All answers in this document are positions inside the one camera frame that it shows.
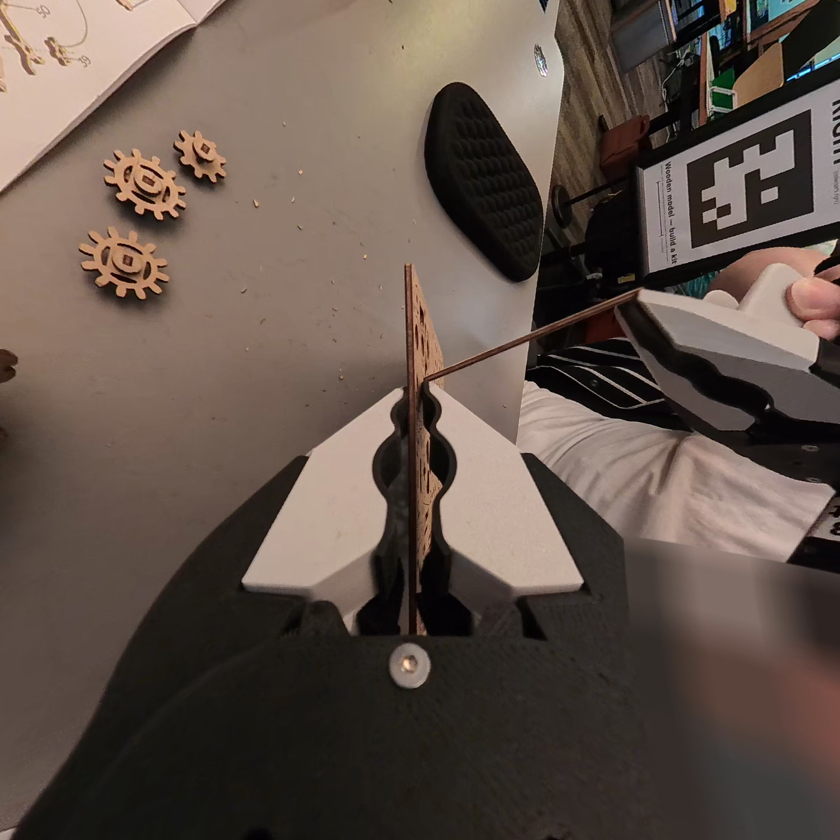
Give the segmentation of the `black floor stand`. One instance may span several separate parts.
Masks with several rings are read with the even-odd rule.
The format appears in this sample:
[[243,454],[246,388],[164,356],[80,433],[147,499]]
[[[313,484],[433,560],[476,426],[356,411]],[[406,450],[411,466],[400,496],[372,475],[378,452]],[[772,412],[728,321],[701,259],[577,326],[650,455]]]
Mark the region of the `black floor stand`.
[[595,198],[598,202],[591,208],[588,226],[607,231],[638,231],[644,205],[635,180],[629,176],[600,184],[575,197],[561,184],[555,185],[549,204],[557,225],[568,228],[573,222],[574,208]]

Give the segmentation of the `white instruction booklet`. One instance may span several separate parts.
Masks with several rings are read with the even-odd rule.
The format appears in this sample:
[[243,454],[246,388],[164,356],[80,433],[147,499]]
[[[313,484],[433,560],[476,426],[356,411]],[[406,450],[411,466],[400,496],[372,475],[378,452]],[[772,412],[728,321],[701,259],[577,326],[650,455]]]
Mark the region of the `white instruction booklet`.
[[220,1],[2,1],[1,190]]

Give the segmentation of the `black textured pad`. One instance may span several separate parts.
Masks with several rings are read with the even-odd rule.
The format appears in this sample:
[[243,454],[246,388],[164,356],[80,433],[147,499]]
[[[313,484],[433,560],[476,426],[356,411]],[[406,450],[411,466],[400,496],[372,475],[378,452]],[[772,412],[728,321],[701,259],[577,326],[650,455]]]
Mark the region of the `black textured pad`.
[[453,81],[435,96],[424,141],[427,179],[441,207],[509,281],[538,270],[543,202],[531,172],[479,93]]

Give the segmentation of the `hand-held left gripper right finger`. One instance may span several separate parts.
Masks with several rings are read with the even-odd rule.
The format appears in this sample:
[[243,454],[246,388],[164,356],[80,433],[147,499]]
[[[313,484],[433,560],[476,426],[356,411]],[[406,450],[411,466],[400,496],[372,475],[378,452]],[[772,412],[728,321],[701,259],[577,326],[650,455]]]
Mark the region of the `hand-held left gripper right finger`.
[[422,387],[422,615],[481,618],[577,592],[572,553],[517,446],[435,383]]

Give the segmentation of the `thin wooden strip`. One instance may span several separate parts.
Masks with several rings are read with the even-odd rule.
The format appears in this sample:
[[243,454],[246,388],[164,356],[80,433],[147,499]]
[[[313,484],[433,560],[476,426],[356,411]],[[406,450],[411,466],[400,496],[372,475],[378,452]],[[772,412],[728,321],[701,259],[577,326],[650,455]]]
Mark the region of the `thin wooden strip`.
[[528,332],[520,337],[517,337],[516,339],[512,339],[491,349],[484,350],[456,364],[444,367],[443,369],[440,369],[439,371],[436,371],[434,373],[426,374],[423,378],[423,382],[434,382],[435,380],[443,379],[448,375],[452,375],[454,373],[462,371],[479,362],[494,358],[500,354],[522,346],[523,344],[528,344],[541,338],[547,337],[553,333],[570,328],[575,324],[592,320],[602,315],[603,313],[609,312],[615,309],[616,307],[623,305],[624,303],[634,300],[640,291],[640,289],[629,290],[620,296],[608,299],[606,301],[601,301],[591,308],[579,311],[567,318],[562,318],[558,321],[552,322],[544,327],[541,327],[540,329]]

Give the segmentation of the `person's right hand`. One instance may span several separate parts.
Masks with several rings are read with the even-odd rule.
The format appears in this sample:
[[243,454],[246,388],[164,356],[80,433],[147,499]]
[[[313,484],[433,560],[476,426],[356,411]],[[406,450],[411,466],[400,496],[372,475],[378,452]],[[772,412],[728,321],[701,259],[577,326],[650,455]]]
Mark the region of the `person's right hand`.
[[827,259],[823,247],[755,249],[721,271],[709,290],[723,291],[741,301],[769,266],[789,266],[796,280],[785,292],[788,309],[805,329],[835,341],[839,334],[839,267],[822,267]]

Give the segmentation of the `small wooden gear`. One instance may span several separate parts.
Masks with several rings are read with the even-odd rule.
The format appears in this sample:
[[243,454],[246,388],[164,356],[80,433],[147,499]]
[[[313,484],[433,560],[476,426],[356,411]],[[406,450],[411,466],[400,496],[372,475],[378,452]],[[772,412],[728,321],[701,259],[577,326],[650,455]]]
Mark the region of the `small wooden gear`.
[[201,131],[189,133],[181,130],[173,147],[180,153],[180,163],[192,169],[197,180],[207,178],[210,183],[224,179],[226,159],[218,152],[217,144]]

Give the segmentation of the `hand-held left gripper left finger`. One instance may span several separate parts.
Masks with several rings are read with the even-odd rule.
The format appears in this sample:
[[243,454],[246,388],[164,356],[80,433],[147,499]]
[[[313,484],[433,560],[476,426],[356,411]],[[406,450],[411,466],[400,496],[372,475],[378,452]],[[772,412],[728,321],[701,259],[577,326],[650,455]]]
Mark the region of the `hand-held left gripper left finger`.
[[346,623],[375,596],[387,504],[373,462],[403,395],[395,388],[308,454],[242,578],[248,592],[330,602]]

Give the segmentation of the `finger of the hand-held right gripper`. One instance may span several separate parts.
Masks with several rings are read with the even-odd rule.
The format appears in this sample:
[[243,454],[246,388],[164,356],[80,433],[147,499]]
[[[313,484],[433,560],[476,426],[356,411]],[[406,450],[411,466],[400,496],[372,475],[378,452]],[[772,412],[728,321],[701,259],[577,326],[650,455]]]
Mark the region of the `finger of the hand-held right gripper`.
[[616,309],[626,336],[681,408],[822,408],[823,341],[784,293],[758,308],[641,290]]
[[693,428],[745,433],[767,408],[767,393],[724,374],[693,350],[672,344],[652,320],[622,320],[621,325],[663,393]]

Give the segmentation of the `person's white shirt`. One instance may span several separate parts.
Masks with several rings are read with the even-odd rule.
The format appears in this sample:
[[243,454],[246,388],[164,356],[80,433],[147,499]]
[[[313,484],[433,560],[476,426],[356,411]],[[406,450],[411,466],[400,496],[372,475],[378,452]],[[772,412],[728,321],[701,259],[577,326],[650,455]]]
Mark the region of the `person's white shirt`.
[[700,434],[609,418],[528,381],[517,445],[624,539],[785,562],[834,496]]

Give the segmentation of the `brown stool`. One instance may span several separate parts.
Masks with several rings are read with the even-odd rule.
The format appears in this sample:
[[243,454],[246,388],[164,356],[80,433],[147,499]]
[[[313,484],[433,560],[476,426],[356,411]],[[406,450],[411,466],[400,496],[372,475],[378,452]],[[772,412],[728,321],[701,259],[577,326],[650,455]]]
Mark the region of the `brown stool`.
[[651,151],[650,122],[650,117],[644,114],[611,128],[606,117],[600,114],[597,127],[601,133],[598,160],[601,169],[606,171],[629,164],[640,154]]

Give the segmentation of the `perforated wooden parts sheet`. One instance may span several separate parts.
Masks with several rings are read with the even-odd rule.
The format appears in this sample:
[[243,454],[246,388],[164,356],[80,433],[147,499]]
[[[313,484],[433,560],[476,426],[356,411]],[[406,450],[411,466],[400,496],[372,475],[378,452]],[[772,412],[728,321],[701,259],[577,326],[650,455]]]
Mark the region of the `perforated wooden parts sheet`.
[[434,502],[443,485],[431,469],[432,438],[424,420],[422,387],[426,377],[444,369],[444,356],[424,293],[412,264],[404,267],[406,394],[407,394],[407,488],[408,488],[408,631],[427,633],[419,612],[420,573],[431,549]]

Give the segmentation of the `green chair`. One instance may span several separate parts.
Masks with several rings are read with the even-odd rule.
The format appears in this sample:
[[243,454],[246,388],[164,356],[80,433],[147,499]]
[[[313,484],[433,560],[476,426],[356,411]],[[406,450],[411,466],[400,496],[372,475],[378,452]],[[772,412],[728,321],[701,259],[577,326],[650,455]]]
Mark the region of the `green chair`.
[[729,68],[710,80],[706,92],[707,120],[715,120],[729,114],[738,106],[738,95],[734,90],[736,73]]

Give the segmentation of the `black striped cloth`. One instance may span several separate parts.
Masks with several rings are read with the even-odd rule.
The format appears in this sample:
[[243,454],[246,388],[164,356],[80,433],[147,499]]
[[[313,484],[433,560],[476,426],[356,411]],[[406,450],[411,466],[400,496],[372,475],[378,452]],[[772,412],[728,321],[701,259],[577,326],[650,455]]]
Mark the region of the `black striped cloth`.
[[525,378],[604,417],[690,430],[624,337],[540,354]]

